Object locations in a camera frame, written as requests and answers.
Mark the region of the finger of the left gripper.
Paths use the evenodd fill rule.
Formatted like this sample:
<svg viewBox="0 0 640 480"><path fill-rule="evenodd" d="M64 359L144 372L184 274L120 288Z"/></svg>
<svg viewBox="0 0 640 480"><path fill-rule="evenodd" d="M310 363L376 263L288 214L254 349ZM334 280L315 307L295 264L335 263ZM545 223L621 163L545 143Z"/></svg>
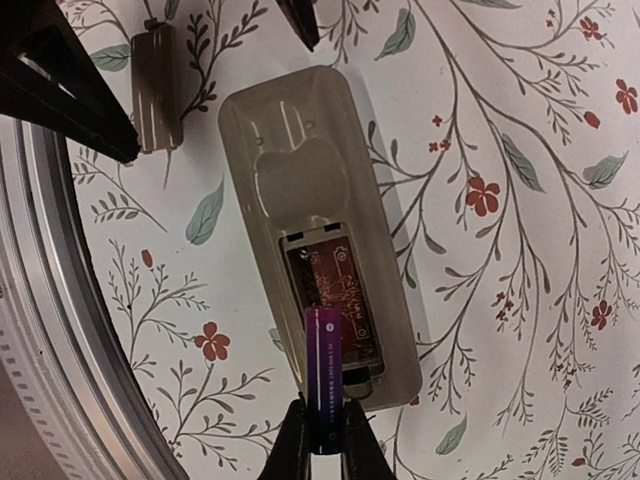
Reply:
<svg viewBox="0 0 640 480"><path fill-rule="evenodd" d="M276 4L303 45L311 52L320 41L313 0L276 0Z"/></svg>
<svg viewBox="0 0 640 480"><path fill-rule="evenodd" d="M1 113L120 163L139 154L128 115L53 1L1 3Z"/></svg>

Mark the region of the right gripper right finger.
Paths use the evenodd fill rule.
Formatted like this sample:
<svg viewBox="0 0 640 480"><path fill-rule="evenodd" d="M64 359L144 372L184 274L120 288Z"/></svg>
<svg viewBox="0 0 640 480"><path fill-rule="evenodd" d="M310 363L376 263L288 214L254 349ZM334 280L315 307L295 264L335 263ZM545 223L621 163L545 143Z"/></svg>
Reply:
<svg viewBox="0 0 640 480"><path fill-rule="evenodd" d="M356 399L343 406L341 478L350 480L396 480Z"/></svg>

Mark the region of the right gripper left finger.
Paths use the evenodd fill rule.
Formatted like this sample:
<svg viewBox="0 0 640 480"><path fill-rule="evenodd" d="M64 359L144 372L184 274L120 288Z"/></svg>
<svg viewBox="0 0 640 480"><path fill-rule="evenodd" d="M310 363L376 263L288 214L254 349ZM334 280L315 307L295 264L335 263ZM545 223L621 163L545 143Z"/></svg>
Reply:
<svg viewBox="0 0 640 480"><path fill-rule="evenodd" d="M311 478L311 421L302 394L286 411L279 433L259 475L259 480L309 480Z"/></svg>

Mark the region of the remote battery cover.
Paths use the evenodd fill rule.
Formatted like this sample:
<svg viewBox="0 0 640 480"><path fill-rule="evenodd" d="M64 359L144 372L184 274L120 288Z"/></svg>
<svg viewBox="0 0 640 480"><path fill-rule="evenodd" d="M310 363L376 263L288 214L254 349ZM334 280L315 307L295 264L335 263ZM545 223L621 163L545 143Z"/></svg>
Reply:
<svg viewBox="0 0 640 480"><path fill-rule="evenodd" d="M153 17L131 39L133 123L141 152L175 150L183 142L176 71L176 30Z"/></svg>

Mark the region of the dark battery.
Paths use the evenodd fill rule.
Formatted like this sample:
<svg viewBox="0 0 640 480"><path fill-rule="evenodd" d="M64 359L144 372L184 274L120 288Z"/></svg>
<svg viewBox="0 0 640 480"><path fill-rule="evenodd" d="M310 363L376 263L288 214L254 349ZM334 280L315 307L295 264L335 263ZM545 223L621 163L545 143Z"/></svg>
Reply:
<svg viewBox="0 0 640 480"><path fill-rule="evenodd" d="M315 455L341 452L343 381L341 310L305 311L307 394L311 449Z"/></svg>

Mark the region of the white remote control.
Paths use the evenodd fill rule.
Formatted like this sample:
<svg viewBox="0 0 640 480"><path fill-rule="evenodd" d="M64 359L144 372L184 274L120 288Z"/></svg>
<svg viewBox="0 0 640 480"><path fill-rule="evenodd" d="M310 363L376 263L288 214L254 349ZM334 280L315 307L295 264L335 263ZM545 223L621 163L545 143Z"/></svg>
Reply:
<svg viewBox="0 0 640 480"><path fill-rule="evenodd" d="M218 123L258 271L299 386L305 313L336 306L342 385L369 411L422 386L414 331L346 78L309 67L230 95Z"/></svg>

